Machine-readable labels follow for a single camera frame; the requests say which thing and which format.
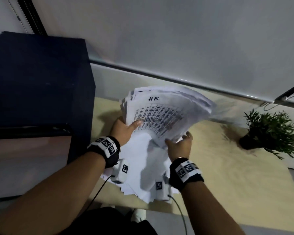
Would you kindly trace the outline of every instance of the right hand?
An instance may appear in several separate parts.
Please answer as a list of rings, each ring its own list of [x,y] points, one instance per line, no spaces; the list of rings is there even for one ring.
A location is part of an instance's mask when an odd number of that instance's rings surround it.
[[[183,140],[177,143],[173,143],[168,139],[165,140],[165,144],[168,146],[168,155],[171,162],[180,157],[189,158],[193,136],[190,132],[187,131],[186,135],[183,135],[182,138]]]

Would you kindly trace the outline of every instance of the stack of paper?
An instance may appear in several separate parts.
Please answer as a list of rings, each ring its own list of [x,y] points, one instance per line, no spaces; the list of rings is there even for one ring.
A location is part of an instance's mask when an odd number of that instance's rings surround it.
[[[127,125],[137,120],[143,123],[121,147],[120,158],[127,159],[129,170],[126,182],[118,186],[125,195],[135,194],[149,203],[155,198],[156,178],[170,177],[165,139],[177,142],[190,126],[207,118],[215,104],[181,86],[136,88],[120,104]],[[106,170],[103,178],[110,174]]]

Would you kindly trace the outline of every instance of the wrist strap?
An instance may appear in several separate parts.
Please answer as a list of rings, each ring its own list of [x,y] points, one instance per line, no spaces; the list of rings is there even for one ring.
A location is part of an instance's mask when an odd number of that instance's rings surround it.
[[[189,182],[202,181],[201,171],[195,163],[187,158],[177,158],[170,166],[169,183],[181,191]]]
[[[106,161],[106,167],[113,167],[119,159],[120,143],[112,136],[100,137],[87,147],[88,152],[98,153]]]

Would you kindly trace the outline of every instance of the wooden desk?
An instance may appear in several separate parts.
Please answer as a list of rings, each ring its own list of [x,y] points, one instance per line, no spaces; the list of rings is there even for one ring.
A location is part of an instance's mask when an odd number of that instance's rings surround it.
[[[118,102],[96,97],[92,139],[108,135],[118,116]],[[238,147],[236,141],[246,129],[202,121],[190,131],[194,136],[190,159],[202,170],[205,184],[235,221],[294,232],[294,182],[281,160],[263,149],[247,151]],[[102,183],[100,179],[90,198]],[[187,214],[181,195],[174,198]],[[106,183],[96,201],[180,214],[174,203],[146,204],[135,195],[123,195],[111,183]]]

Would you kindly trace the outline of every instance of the potted plant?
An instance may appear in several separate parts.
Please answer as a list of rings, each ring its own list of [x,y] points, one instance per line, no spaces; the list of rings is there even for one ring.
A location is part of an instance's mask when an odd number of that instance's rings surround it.
[[[242,148],[264,148],[279,159],[283,157],[278,156],[278,152],[294,158],[294,122],[289,114],[284,111],[260,114],[254,109],[249,114],[244,114],[248,133],[239,140]]]

